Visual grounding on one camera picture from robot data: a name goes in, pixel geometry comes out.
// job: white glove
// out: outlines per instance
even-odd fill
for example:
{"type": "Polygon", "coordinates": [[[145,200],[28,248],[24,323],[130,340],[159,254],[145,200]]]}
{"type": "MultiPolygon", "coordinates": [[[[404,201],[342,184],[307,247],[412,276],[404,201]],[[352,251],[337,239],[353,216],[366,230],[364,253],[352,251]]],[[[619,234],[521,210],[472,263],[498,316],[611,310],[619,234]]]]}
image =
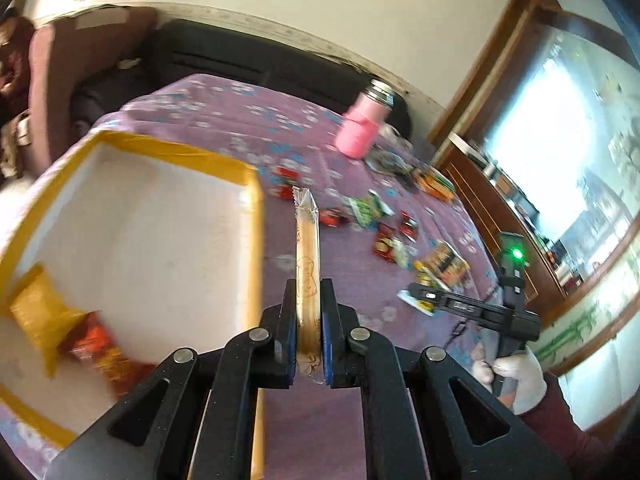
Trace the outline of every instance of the white glove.
{"type": "Polygon", "coordinates": [[[478,343],[471,352],[471,357],[474,360],[473,377],[487,390],[492,390],[491,383],[494,380],[494,371],[502,377],[511,377],[518,381],[515,396],[507,394],[498,398],[516,415],[532,410],[545,397],[546,383],[542,377],[542,368],[528,346],[526,352],[522,354],[496,359],[493,369],[484,360],[482,343],[478,343]]]}

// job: floral tablecloth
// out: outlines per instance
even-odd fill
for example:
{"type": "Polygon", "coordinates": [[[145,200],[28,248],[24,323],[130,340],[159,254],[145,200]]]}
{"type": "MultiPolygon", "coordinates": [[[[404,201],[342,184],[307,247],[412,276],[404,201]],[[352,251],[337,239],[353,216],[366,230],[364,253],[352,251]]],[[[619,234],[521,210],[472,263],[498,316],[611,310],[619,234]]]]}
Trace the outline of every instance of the floral tablecloth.
{"type": "MultiPolygon", "coordinates": [[[[417,219],[412,259],[424,256],[442,238],[466,258],[471,272],[465,294],[484,298],[495,285],[495,273],[478,231],[459,201],[447,205],[421,192],[409,192],[395,179],[373,173],[362,161],[334,148],[341,123],[337,114],[269,89],[210,75],[195,75],[106,115],[97,129],[147,134],[199,146],[257,166],[265,192],[264,306],[282,300],[287,278],[294,277],[295,218],[291,202],[274,195],[280,178],[275,168],[298,171],[319,208],[343,205],[345,197],[376,190],[396,212],[417,219]]],[[[323,278],[332,278],[338,301],[356,309],[360,323],[404,348],[422,350],[443,345],[460,320],[443,312],[428,317],[396,297],[413,273],[372,253],[374,233],[356,222],[321,228],[323,278]]],[[[467,331],[449,348],[463,365],[476,343],[467,331]]],[[[0,412],[2,434],[34,472],[43,470],[55,451],[0,412]]],[[[290,390],[265,392],[266,478],[365,478],[362,409],[357,390],[331,390],[297,377],[290,390]]]]}

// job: black sofa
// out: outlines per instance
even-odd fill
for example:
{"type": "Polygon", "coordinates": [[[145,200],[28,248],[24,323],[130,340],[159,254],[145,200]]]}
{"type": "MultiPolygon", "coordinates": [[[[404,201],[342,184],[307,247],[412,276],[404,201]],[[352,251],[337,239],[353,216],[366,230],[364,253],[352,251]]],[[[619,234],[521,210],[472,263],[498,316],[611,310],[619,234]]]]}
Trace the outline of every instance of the black sofa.
{"type": "MultiPolygon", "coordinates": [[[[80,83],[71,99],[73,124],[88,129],[102,115],[172,82],[206,73],[285,92],[342,114],[374,77],[277,41],[188,20],[171,20],[141,47],[140,62],[80,83]]],[[[396,97],[387,122],[409,139],[412,121],[396,97]]]]}

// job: pink bottle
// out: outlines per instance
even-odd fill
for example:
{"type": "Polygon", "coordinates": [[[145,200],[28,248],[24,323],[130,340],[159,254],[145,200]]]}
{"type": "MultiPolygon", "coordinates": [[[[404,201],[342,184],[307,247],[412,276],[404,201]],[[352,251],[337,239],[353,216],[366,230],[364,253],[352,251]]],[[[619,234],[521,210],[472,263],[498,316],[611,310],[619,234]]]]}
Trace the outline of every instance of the pink bottle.
{"type": "Polygon", "coordinates": [[[335,147],[351,158],[365,156],[394,105],[394,95],[391,86],[373,79],[342,116],[344,122],[335,136],[335,147]]]}

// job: metal screw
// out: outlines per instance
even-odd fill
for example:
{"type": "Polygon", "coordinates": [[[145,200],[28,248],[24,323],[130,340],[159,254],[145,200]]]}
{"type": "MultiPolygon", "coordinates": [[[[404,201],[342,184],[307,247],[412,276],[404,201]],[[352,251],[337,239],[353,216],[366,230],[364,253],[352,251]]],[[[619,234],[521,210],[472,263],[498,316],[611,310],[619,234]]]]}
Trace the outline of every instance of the metal screw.
{"type": "Polygon", "coordinates": [[[265,328],[254,328],[249,332],[249,339],[251,341],[264,341],[269,337],[269,331],[265,328]]]}
{"type": "Polygon", "coordinates": [[[370,335],[371,335],[371,332],[369,332],[369,330],[361,326],[351,330],[351,338],[355,339],[356,341],[365,341],[369,339],[370,335]]]}
{"type": "Polygon", "coordinates": [[[174,361],[178,364],[188,363],[193,359],[193,352],[188,348],[180,348],[174,352],[174,361]]]}
{"type": "Polygon", "coordinates": [[[435,362],[442,361],[447,356],[447,353],[439,346],[430,346],[429,348],[427,348],[425,354],[427,355],[427,359],[429,361],[435,362]]]}

